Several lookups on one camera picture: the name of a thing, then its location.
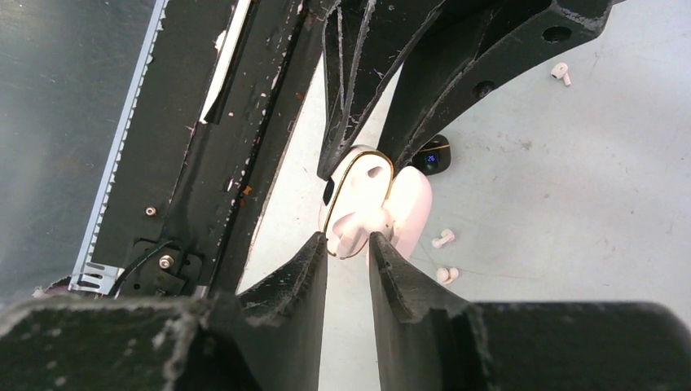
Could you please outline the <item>white case with black window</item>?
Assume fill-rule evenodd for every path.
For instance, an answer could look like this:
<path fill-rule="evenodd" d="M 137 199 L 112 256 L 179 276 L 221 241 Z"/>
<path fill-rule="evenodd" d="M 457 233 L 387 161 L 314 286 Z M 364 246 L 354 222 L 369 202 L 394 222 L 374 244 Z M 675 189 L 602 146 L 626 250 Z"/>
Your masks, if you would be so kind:
<path fill-rule="evenodd" d="M 336 247 L 334 224 L 364 209 L 382 207 L 393 218 L 394 233 L 388 239 L 408 259 L 428 221 L 433 192 L 429 180 L 414 167 L 398 174 L 393 163 L 373 147 L 356 145 L 346 154 L 326 182 L 318 225 L 326 236 L 327 252 Z"/>

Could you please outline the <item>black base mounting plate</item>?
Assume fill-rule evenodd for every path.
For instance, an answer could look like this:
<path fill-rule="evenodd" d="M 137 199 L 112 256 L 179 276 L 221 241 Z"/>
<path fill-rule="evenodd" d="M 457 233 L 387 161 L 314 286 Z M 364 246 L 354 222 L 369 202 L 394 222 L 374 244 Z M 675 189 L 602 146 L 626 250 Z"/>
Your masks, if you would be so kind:
<path fill-rule="evenodd" d="M 235 289 L 320 56 L 327 1 L 168 1 L 83 270 L 103 295 Z"/>

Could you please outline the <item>white earbud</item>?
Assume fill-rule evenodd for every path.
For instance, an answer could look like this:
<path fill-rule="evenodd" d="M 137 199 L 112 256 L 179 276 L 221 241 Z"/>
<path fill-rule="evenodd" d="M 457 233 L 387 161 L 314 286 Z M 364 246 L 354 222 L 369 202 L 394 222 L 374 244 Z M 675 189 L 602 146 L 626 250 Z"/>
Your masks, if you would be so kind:
<path fill-rule="evenodd" d="M 337 240 L 332 254 L 338 259 L 347 259 L 362 251 L 372 232 L 380 232 L 386 239 L 391 239 L 393 218 L 382 207 L 364 209 L 339 219 L 333 232 Z"/>
<path fill-rule="evenodd" d="M 434 238 L 431 241 L 431 244 L 434 248 L 442 248 L 445 245 L 449 244 L 456 238 L 455 233 L 451 229 L 444 229 L 441 233 L 440 236 L 437 238 Z"/>
<path fill-rule="evenodd" d="M 441 285 L 448 285 L 450 283 L 453 283 L 459 277 L 460 277 L 460 271 L 455 267 L 451 267 L 451 268 L 440 267 L 437 269 L 437 272 L 436 272 L 436 280 Z"/>
<path fill-rule="evenodd" d="M 561 62 L 561 63 L 555 64 L 554 67 L 552 68 L 551 72 L 550 72 L 550 75 L 555 80 L 563 81 L 565 86 L 571 85 L 569 66 L 566 63 Z"/>

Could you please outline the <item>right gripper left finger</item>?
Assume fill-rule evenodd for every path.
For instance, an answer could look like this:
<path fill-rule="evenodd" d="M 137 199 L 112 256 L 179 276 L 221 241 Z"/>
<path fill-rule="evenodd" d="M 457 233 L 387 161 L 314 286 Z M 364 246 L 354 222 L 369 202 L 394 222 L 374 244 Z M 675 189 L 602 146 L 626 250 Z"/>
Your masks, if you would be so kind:
<path fill-rule="evenodd" d="M 16 303 L 1 314 L 1 387 L 315 390 L 326 244 L 314 233 L 241 294 Z"/>

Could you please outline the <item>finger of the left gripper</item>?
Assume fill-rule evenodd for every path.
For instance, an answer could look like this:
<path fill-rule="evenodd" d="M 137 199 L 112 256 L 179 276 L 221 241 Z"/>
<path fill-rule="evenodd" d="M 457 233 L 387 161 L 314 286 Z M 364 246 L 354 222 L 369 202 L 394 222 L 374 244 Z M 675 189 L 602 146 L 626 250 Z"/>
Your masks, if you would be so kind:
<path fill-rule="evenodd" d="M 317 175 L 328 180 L 442 1 L 337 1 L 323 26 L 326 122 Z"/>
<path fill-rule="evenodd" d="M 401 170 L 513 78 L 599 37 L 613 1 L 450 1 L 403 62 L 378 150 Z"/>

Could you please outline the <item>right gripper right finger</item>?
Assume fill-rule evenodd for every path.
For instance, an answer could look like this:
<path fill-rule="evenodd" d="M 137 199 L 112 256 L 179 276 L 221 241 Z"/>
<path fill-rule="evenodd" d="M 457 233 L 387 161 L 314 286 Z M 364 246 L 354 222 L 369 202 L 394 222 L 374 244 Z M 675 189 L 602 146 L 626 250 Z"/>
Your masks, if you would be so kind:
<path fill-rule="evenodd" d="M 687 390 L 690 333 L 651 302 L 467 301 L 381 233 L 369 274 L 384 390 Z"/>

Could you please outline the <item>black earbud charging case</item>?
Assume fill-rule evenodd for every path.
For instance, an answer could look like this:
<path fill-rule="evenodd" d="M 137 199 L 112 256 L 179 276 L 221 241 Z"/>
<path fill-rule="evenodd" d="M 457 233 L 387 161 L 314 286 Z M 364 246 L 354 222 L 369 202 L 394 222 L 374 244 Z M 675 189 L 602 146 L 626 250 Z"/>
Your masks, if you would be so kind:
<path fill-rule="evenodd" d="M 440 174 L 451 165 L 451 145 L 442 134 L 432 137 L 412 158 L 411 166 L 422 174 Z"/>

